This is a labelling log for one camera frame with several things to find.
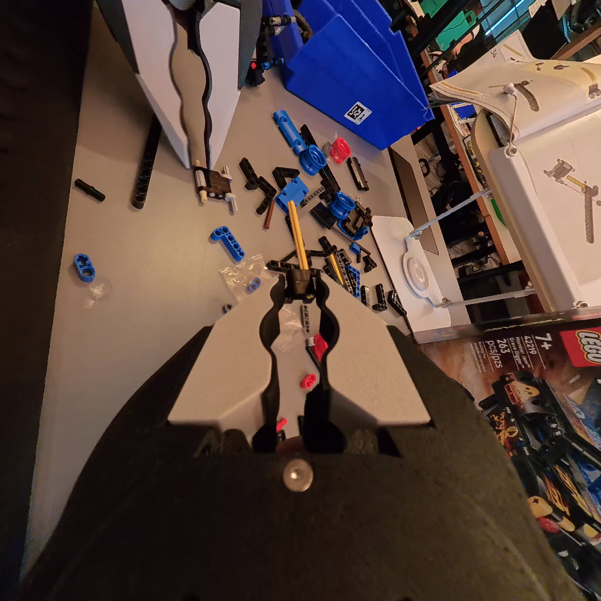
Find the long black toy pin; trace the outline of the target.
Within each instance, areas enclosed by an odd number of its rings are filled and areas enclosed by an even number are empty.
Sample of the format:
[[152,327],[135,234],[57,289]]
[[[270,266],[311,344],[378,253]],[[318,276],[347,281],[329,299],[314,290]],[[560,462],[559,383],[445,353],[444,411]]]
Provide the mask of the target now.
[[101,191],[99,191],[97,188],[95,188],[94,186],[87,184],[86,182],[84,182],[83,180],[77,178],[74,182],[73,185],[75,188],[81,190],[82,192],[84,192],[87,196],[95,199],[98,202],[103,202],[106,198],[106,195],[104,193],[102,193]]

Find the blue storage bin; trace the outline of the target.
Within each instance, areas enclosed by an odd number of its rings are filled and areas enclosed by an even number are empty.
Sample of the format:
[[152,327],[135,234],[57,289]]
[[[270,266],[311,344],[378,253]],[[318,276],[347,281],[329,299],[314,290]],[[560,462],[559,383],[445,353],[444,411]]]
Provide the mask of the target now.
[[272,38],[275,55],[284,60],[282,76],[288,71],[286,59],[294,57],[309,41],[327,15],[338,13],[395,74],[409,81],[406,73],[412,73],[412,66],[406,43],[402,34],[391,31],[391,18],[379,1],[264,1],[263,12],[264,17],[296,19],[295,23],[281,26],[281,33]]

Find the long black holed beam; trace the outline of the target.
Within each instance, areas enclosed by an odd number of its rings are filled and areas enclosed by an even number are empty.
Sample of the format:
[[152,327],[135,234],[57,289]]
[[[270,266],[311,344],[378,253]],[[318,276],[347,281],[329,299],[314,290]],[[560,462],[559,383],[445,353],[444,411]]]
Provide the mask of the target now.
[[157,116],[153,114],[131,195],[131,205],[137,210],[142,210],[146,203],[161,133],[162,126]]

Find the small clear plastic scrap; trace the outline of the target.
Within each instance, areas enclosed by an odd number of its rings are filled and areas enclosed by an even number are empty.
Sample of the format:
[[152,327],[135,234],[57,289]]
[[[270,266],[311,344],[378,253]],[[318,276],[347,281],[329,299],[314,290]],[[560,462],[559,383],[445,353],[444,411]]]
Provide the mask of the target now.
[[112,294],[113,285],[109,278],[96,276],[94,281],[88,284],[86,290],[84,308],[92,310],[109,298]]

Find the blue square toy panel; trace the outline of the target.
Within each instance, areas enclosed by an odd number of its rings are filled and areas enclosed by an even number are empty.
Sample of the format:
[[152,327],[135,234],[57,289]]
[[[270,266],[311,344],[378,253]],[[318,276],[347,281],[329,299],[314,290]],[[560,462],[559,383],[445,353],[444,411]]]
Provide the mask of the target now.
[[294,202],[295,206],[298,207],[308,194],[308,186],[299,177],[296,177],[291,179],[283,190],[277,194],[274,202],[285,214],[289,214],[289,202]]

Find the blue toy wheel hub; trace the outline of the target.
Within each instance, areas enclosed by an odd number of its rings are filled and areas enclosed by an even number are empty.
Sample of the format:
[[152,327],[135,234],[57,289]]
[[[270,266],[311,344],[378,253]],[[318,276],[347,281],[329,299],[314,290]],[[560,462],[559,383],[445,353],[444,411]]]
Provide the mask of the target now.
[[327,167],[327,160],[322,150],[315,144],[307,145],[299,154],[299,164],[309,176],[316,176]]
[[339,191],[327,205],[327,209],[337,221],[345,221],[349,214],[355,210],[356,201],[346,193]]

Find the instruction booklet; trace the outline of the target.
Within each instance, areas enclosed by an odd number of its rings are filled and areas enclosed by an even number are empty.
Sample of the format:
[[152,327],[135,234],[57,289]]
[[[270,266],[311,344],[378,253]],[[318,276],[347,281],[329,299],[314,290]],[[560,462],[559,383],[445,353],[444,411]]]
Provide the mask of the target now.
[[534,58],[510,39],[432,84],[437,99],[479,106],[511,137],[487,153],[499,192],[544,258],[582,299],[600,294],[600,58]]

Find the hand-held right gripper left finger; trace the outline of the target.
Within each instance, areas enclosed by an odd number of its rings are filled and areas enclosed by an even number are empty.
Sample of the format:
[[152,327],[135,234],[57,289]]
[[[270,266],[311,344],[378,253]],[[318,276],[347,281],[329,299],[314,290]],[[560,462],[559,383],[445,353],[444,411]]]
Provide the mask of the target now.
[[272,346],[284,303],[285,278],[278,276],[214,324],[169,423],[239,430],[255,451],[275,451],[280,385]]

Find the pile of small coloured pins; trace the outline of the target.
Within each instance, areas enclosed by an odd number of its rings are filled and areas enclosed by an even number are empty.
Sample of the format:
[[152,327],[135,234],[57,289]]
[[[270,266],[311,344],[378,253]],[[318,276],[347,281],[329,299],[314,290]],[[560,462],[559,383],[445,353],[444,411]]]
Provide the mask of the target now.
[[276,421],[276,441],[278,444],[301,437],[304,430],[304,415],[296,417],[278,417]]

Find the black frame with white pins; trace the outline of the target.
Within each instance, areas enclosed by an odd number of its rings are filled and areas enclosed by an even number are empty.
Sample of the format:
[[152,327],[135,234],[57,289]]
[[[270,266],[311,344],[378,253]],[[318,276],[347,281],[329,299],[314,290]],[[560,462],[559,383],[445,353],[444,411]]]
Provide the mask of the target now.
[[199,160],[193,166],[193,180],[200,205],[204,206],[209,199],[224,201],[229,206],[229,212],[237,212],[236,195],[231,190],[229,170],[224,167],[217,172],[201,166]]

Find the black ribbed toy block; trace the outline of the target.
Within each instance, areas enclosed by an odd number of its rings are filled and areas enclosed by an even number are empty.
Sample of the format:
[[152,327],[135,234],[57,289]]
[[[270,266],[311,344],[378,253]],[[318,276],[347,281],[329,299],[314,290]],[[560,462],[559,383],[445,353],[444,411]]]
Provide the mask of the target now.
[[369,184],[364,176],[361,164],[355,156],[351,156],[347,159],[347,165],[352,175],[353,181],[358,191],[369,191]]

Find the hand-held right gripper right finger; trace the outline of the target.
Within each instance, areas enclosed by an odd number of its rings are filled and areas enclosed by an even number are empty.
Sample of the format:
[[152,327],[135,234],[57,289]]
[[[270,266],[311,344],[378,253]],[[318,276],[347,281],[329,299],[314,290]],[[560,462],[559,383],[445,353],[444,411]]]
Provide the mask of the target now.
[[397,342],[404,335],[329,279],[316,279],[319,384],[306,395],[303,442],[310,453],[399,453],[392,429],[430,415]]

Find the clear plastic bag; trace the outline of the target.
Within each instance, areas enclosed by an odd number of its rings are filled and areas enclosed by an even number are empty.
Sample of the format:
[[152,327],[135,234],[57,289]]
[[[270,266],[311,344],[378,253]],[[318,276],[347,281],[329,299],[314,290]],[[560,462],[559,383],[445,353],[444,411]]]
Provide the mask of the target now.
[[[220,271],[221,276],[239,305],[253,292],[263,287],[267,281],[274,279],[279,272],[270,271],[262,255],[246,256],[235,265]],[[281,352],[287,353],[292,349],[304,346],[306,332],[302,325],[299,307],[294,304],[284,304],[279,311],[280,334],[275,346]]]

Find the black and blue chassis assembly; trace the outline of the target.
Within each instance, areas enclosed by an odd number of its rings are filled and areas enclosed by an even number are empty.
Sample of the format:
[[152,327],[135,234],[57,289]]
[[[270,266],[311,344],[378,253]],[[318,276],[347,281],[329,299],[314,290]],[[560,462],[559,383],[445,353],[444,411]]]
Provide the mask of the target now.
[[353,199],[356,201],[357,206],[355,210],[353,210],[349,214],[349,217],[344,222],[337,221],[335,219],[335,217],[327,209],[328,203],[317,203],[310,210],[310,214],[323,227],[327,229],[333,229],[334,227],[338,227],[351,240],[357,242],[369,232],[369,229],[372,226],[372,211],[369,207],[364,207],[358,199]]

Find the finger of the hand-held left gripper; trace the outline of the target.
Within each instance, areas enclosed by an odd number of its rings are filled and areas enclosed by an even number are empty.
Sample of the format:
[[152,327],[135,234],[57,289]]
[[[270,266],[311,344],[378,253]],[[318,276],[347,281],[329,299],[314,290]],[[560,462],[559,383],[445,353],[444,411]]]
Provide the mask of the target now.
[[191,155],[202,166],[219,158],[239,99],[239,7],[202,1],[188,27],[188,135]]
[[197,73],[188,48],[187,16],[194,1],[123,1],[136,78],[168,141],[186,169],[197,143]]

